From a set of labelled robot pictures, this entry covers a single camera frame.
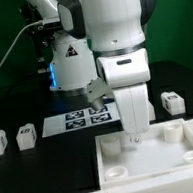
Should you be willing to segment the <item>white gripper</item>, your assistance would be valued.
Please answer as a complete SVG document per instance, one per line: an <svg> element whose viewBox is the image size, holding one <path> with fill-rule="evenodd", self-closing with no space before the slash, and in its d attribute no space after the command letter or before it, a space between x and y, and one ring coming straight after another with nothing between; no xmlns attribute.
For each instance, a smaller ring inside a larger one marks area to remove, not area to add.
<svg viewBox="0 0 193 193"><path fill-rule="evenodd" d="M149 105L146 82L150 73L146 49L125 55L100 57L99 73L112 90L122 127L133 136L135 144L141 143L138 134L149 129Z"/></svg>

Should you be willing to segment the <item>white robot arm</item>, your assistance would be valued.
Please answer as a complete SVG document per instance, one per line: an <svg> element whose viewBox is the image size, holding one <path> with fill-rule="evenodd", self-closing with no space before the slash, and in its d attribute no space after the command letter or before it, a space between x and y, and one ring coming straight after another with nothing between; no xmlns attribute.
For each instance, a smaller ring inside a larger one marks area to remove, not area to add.
<svg viewBox="0 0 193 193"><path fill-rule="evenodd" d="M90 39L98 78L87 84L93 109L101 110L105 96L116 102L124 132L139 144L149 130L147 82L150 73L143 25L156 0L28 0L45 16L50 6L64 32Z"/></svg>

